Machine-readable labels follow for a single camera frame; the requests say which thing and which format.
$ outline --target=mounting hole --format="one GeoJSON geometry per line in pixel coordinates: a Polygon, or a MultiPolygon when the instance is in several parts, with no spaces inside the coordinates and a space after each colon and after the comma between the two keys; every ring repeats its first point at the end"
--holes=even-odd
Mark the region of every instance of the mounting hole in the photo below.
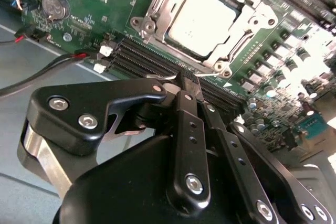
{"type": "Polygon", "coordinates": [[[197,128],[196,124],[194,124],[193,122],[190,122],[189,124],[191,128],[194,128],[194,129],[197,128]]]}
{"type": "Polygon", "coordinates": [[[132,19],[132,24],[137,26],[139,24],[139,21],[136,18],[134,18],[132,19]]]}
{"type": "Polygon", "coordinates": [[[197,144],[197,139],[194,138],[193,136],[189,137],[190,142],[192,142],[193,144],[197,144]]]}
{"type": "Polygon", "coordinates": [[[185,94],[184,97],[186,97],[189,101],[191,101],[191,100],[193,99],[193,98],[192,98],[190,95],[188,95],[188,94],[185,94]]]}
{"type": "Polygon", "coordinates": [[[245,161],[242,158],[239,158],[238,161],[241,163],[241,165],[246,165],[245,161]]]}
{"type": "Polygon", "coordinates": [[[308,34],[303,35],[302,39],[303,40],[308,40],[309,39],[309,35],[308,34]]]}
{"type": "Polygon", "coordinates": [[[146,25],[146,30],[152,31],[153,29],[154,29],[153,25],[151,25],[151,24],[146,25]]]}
{"type": "Polygon", "coordinates": [[[231,72],[230,71],[224,71],[223,75],[225,77],[230,77],[231,76],[231,72]]]}
{"type": "Polygon", "coordinates": [[[233,141],[231,141],[231,145],[232,145],[234,148],[237,148],[237,147],[238,147],[238,145],[237,145],[235,142],[233,142],[233,141]]]}
{"type": "Polygon", "coordinates": [[[268,21],[268,24],[269,24],[270,26],[274,25],[274,23],[275,23],[275,20],[272,19],[272,18],[268,21]]]}

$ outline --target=screw hole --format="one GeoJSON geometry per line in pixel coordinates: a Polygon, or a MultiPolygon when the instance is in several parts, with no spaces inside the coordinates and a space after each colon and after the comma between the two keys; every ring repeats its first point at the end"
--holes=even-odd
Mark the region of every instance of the screw hole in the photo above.
{"type": "Polygon", "coordinates": [[[190,124],[191,128],[194,128],[194,129],[197,128],[196,124],[194,124],[193,122],[190,122],[189,124],[190,124]]]}
{"type": "Polygon", "coordinates": [[[274,25],[274,23],[275,23],[275,20],[272,19],[272,18],[268,21],[268,24],[269,24],[270,26],[274,25]]]}
{"type": "Polygon", "coordinates": [[[242,164],[242,165],[246,165],[245,161],[242,158],[239,158],[238,161],[242,164]]]}
{"type": "Polygon", "coordinates": [[[224,71],[224,76],[229,77],[231,75],[230,71],[224,71]]]}
{"type": "Polygon", "coordinates": [[[193,144],[197,144],[197,139],[194,138],[193,136],[189,137],[189,140],[190,140],[193,144]]]}
{"type": "Polygon", "coordinates": [[[132,24],[137,26],[139,24],[139,21],[135,18],[132,20],[132,24]]]}
{"type": "Polygon", "coordinates": [[[235,142],[233,142],[233,141],[231,141],[231,145],[232,145],[234,148],[237,148],[237,147],[238,147],[238,145],[237,145],[235,142]]]}

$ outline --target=chip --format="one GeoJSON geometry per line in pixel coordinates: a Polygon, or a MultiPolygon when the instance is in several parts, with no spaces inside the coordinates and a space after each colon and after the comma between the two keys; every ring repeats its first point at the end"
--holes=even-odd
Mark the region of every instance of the chip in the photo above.
{"type": "Polygon", "coordinates": [[[228,30],[236,15],[219,0],[186,0],[169,37],[205,57],[229,37],[228,30]]]}

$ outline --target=green circuit board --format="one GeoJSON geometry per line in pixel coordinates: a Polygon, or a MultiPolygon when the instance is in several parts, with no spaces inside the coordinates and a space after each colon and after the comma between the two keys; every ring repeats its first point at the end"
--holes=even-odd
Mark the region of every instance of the green circuit board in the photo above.
{"type": "MultiPolygon", "coordinates": [[[[70,16],[60,22],[51,23],[47,21],[45,14],[40,10],[24,12],[23,21],[26,24],[36,24],[37,27],[50,33],[50,43],[73,52],[80,48],[98,47],[104,39],[106,33],[123,34],[137,42],[142,43],[139,34],[131,27],[130,19],[135,16],[143,17],[152,0],[67,0],[70,5],[70,16]],[[64,41],[64,34],[70,34],[72,40],[64,41]]],[[[300,112],[300,108],[293,105],[297,97],[287,92],[279,91],[275,98],[268,98],[265,95],[263,86],[253,91],[247,91],[241,85],[242,79],[248,78],[251,69],[256,68],[256,62],[264,60],[265,51],[273,51],[275,44],[283,42],[284,34],[292,34],[297,38],[305,39],[309,36],[319,36],[319,28],[316,27],[309,18],[297,12],[292,6],[283,0],[266,0],[276,13],[279,22],[274,29],[262,29],[251,40],[251,42],[240,52],[231,63],[233,75],[229,79],[221,77],[207,77],[215,86],[227,87],[246,99],[255,97],[262,106],[255,114],[254,118],[265,119],[265,130],[261,136],[263,140],[272,138],[268,144],[277,145],[281,139],[281,133],[288,127],[299,122],[302,118],[298,117],[297,122],[288,120],[293,114],[300,112]],[[271,126],[272,121],[279,120],[280,127],[271,126]]],[[[146,47],[160,53],[160,55],[172,62],[188,69],[193,67],[185,64],[174,56],[156,48],[150,44],[146,47]]],[[[275,84],[274,76],[270,76],[264,83],[275,84]]],[[[330,79],[328,84],[319,95],[332,89],[334,80],[330,79]]]]}

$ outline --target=capacitor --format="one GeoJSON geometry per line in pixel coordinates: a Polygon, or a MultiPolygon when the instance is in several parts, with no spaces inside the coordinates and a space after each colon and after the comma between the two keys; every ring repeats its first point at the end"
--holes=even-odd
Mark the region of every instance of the capacitor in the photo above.
{"type": "Polygon", "coordinates": [[[308,102],[303,102],[302,103],[302,108],[303,108],[303,111],[306,113],[307,116],[311,116],[315,113],[314,109],[312,108],[312,106],[309,105],[308,102]]]}
{"type": "Polygon", "coordinates": [[[267,97],[275,97],[277,95],[277,92],[274,90],[272,86],[267,86],[264,88],[264,92],[267,97]]]}
{"type": "Polygon", "coordinates": [[[295,63],[292,63],[288,66],[288,69],[290,71],[290,73],[292,74],[293,77],[297,77],[299,76],[299,67],[298,65],[296,65],[295,63]]]}
{"type": "Polygon", "coordinates": [[[285,88],[289,85],[289,81],[286,79],[286,77],[283,74],[277,76],[276,81],[279,84],[279,87],[281,88],[285,88]]]}
{"type": "Polygon", "coordinates": [[[256,120],[256,125],[258,130],[262,130],[265,127],[264,119],[256,120]]]}
{"type": "Polygon", "coordinates": [[[315,92],[315,89],[311,84],[304,85],[304,88],[308,93],[310,99],[314,99],[315,97],[317,97],[317,93],[315,92]]]}
{"type": "Polygon", "coordinates": [[[307,63],[309,60],[312,60],[311,55],[307,52],[303,52],[303,53],[299,54],[299,57],[301,58],[303,63],[307,63]]]}
{"type": "Polygon", "coordinates": [[[48,20],[62,20],[70,15],[70,5],[67,0],[42,0],[42,10],[48,20]]]}
{"type": "Polygon", "coordinates": [[[257,125],[256,124],[251,124],[250,129],[251,129],[252,134],[256,135],[256,134],[259,133],[259,130],[257,129],[257,125]]]}
{"type": "Polygon", "coordinates": [[[257,100],[255,98],[248,99],[248,107],[252,110],[257,108],[257,100]]]}
{"type": "Polygon", "coordinates": [[[280,121],[279,121],[279,120],[274,120],[274,121],[272,122],[272,125],[273,125],[273,127],[277,128],[277,127],[280,126],[280,121]]]}

